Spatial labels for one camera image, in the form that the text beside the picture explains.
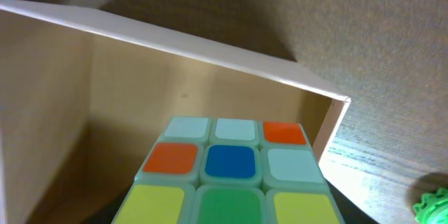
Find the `multicoloured puzzle cube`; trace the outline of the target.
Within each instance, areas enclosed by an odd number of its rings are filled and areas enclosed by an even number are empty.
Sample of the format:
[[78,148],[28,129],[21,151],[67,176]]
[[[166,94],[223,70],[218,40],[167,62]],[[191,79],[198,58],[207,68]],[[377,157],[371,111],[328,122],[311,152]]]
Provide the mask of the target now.
[[114,223],[342,223],[302,126],[173,117]]

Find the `green round plastic toy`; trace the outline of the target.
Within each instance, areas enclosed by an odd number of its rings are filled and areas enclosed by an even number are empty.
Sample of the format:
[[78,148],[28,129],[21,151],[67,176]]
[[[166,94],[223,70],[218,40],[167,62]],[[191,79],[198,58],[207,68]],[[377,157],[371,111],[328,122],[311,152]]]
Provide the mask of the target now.
[[414,204],[415,220],[419,224],[447,224],[447,189],[421,195],[421,201]]

